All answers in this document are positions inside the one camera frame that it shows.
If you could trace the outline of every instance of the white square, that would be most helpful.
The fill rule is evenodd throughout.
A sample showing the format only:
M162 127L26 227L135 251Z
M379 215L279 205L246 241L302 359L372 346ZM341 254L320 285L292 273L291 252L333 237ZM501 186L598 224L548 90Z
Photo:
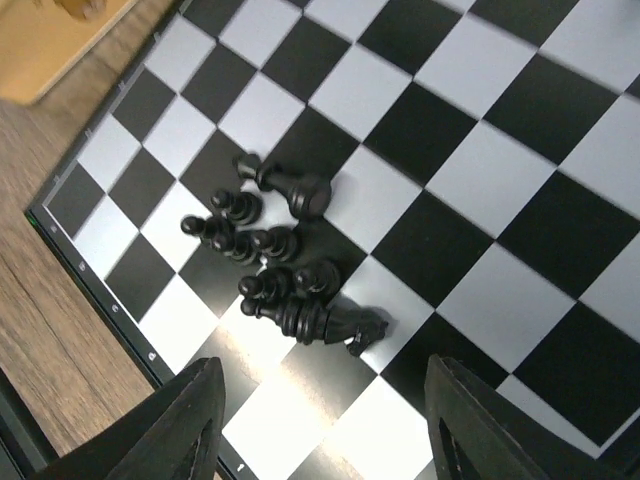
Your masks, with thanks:
M407 73L360 45L353 45L309 104L364 140L410 82Z
M466 15L418 71L416 81L482 118L535 53L522 40Z
M388 0L312 0L304 14L347 40L355 42L387 2Z
M322 441L329 425L284 375L262 382L222 434L264 480L286 480Z
M220 319L233 340L234 350L243 352L244 361L253 378L265 378L275 370L296 344L295 338L285 337L270 319L248 317L240 310L244 297L236 300Z
M140 142L113 116L107 115L78 155L78 163L105 192L140 149Z
M340 291L360 307L372 307L389 322L385 338L360 358L380 373L433 313L433 307L378 260L367 257Z
M497 238L553 172L544 157L480 122L426 188Z
M640 217L638 152L640 102L624 95L573 149L560 169Z
M215 129L211 120L177 96L145 139L144 148L178 178Z
M137 234L131 220L105 196L76 234L73 244L91 270L104 280Z
M618 92L640 74L640 3L581 0L541 51Z
M213 49L215 41L177 15L146 61L146 67L180 92Z
M557 437L598 458L600 448L593 441L513 375L509 375L497 391Z
M366 479L414 480L433 459L427 421L377 377L326 440Z
M343 165L332 186L333 198L325 218L367 253L422 190L363 146Z
M640 342L640 235L609 264L581 300Z
M304 104L257 73L219 124L247 152L265 158L304 109Z
M167 366L179 373L218 325L200 297L174 275L140 320L140 331Z
M180 221L186 215L208 217L209 210L179 182L173 184L140 230L167 263L178 272L200 245L185 235Z
M574 303L494 244L438 312L501 367L513 372Z
M260 68L301 14L285 0L246 0L220 41Z

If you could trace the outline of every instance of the chess piece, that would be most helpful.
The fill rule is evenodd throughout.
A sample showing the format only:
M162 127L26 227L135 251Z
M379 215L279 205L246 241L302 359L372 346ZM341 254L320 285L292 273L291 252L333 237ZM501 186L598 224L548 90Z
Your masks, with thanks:
M288 227L273 227L269 230L254 230L251 241L269 260L288 262L299 251L298 236Z
M321 217L331 201L331 182L314 174L287 175L277 164L265 165L254 154L233 159L240 178L253 180L263 192L276 190L287 199L289 212L298 220Z
M216 234L230 234L234 231L233 225L218 215L211 215L207 219L187 215L180 222L180 229L185 235L200 238L200 241L209 248L213 248L211 239Z
M332 298L342 285L342 275L331 260L315 260L295 271L296 288L308 296Z
M258 275L243 277L238 282L238 290L245 298L266 302L286 298L293 293L291 270L283 267L270 267Z
M359 357L373 342L382 340L389 325L372 310L327 309L316 299L295 296L272 303L245 298L240 309L247 316L270 318L284 336L295 337L304 345L314 340L323 340L329 345L353 338L347 350L354 357Z
M251 243L251 234L247 231L218 232L211 239L211 245L214 250L239 265L251 265L259 255Z
M211 205L235 225L255 223L262 214L262 200L250 192L234 194L221 188L211 196Z

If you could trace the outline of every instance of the wooden table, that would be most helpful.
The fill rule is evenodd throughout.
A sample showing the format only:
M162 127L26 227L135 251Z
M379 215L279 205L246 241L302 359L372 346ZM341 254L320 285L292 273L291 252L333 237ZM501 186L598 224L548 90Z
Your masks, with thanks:
M152 391L23 211L170 0L140 0L36 106L0 102L0 366L59 454Z

